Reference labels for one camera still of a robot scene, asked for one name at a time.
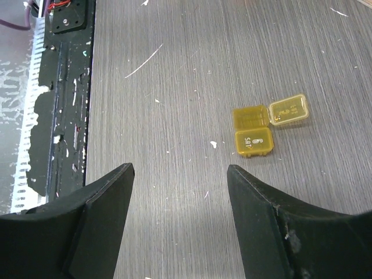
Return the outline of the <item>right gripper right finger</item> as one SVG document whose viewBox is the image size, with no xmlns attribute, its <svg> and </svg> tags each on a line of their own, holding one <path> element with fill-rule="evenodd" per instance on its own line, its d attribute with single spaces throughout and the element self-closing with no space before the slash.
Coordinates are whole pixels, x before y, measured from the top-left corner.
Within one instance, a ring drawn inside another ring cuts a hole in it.
<svg viewBox="0 0 372 279">
<path fill-rule="evenodd" d="M 371 213 L 326 210 L 232 164 L 227 184 L 246 278 L 370 278 Z"/>
</svg>

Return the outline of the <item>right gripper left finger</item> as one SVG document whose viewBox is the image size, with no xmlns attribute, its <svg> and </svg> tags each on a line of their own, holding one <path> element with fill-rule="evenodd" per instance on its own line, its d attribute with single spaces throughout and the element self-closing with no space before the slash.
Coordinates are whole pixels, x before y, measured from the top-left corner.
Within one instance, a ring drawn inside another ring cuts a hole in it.
<svg viewBox="0 0 372 279">
<path fill-rule="evenodd" d="M 2 278 L 112 278 L 130 204 L 125 163 L 68 196 L 1 216 Z"/>
</svg>

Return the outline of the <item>yellow two-compartment pill box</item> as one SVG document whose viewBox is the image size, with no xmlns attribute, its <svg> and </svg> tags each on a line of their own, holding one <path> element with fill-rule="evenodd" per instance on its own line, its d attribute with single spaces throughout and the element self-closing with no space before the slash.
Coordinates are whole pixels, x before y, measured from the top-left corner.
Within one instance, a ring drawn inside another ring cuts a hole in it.
<svg viewBox="0 0 372 279">
<path fill-rule="evenodd" d="M 264 156 L 274 148 L 270 126 L 283 126 L 309 117 L 304 94 L 294 95 L 269 106 L 257 105 L 232 110 L 237 154 Z"/>
</svg>

